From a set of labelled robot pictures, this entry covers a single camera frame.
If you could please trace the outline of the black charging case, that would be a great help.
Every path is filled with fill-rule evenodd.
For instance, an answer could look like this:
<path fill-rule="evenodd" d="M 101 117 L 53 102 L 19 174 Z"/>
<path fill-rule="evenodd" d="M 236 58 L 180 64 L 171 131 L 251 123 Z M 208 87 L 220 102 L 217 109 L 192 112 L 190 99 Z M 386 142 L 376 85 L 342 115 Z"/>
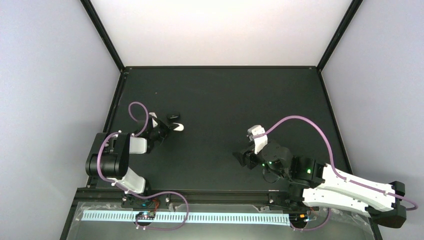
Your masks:
<path fill-rule="evenodd" d="M 174 113 L 168 113 L 166 115 L 166 118 L 168 121 L 176 121 L 178 119 L 180 119 L 181 115 L 179 112 L 174 112 Z"/>

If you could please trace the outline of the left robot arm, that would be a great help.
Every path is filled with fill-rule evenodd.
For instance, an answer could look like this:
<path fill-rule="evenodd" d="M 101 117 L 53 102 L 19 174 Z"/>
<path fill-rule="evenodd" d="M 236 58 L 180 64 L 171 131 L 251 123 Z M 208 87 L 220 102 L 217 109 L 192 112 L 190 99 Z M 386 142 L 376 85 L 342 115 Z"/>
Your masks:
<path fill-rule="evenodd" d="M 164 141 L 172 131 L 184 128 L 179 123 L 163 122 L 154 115 L 138 120 L 134 133 L 97 133 L 85 163 L 90 177 L 100 177 L 126 193 L 143 195 L 148 181 L 129 167 L 130 155 L 149 154 L 155 142 Z"/>

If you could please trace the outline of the white charging case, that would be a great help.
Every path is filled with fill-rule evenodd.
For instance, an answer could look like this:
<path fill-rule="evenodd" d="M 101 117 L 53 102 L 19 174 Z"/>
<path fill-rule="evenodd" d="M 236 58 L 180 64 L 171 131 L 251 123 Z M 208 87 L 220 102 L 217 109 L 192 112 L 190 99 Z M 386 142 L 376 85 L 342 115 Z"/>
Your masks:
<path fill-rule="evenodd" d="M 171 123 L 169 129 L 176 132 L 182 132 L 185 129 L 185 127 L 181 123 L 173 122 Z"/>

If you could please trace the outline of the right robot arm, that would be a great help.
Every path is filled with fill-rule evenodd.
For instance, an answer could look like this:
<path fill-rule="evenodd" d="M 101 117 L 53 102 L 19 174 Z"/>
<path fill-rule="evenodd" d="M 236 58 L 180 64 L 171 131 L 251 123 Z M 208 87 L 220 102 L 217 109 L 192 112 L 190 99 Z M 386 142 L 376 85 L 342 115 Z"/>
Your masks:
<path fill-rule="evenodd" d="M 399 229 L 407 219 L 406 207 L 401 204 L 405 185 L 399 181 L 378 183 L 362 180 L 328 163 L 293 155 L 286 147 L 269 142 L 260 148 L 253 143 L 233 152 L 241 166 L 253 169 L 262 166 L 262 174 L 285 180 L 287 190 L 270 194 L 272 205 L 281 207 L 295 217 L 296 228 L 305 227 L 300 216 L 309 210 L 332 208 L 370 218 L 377 225 Z"/>

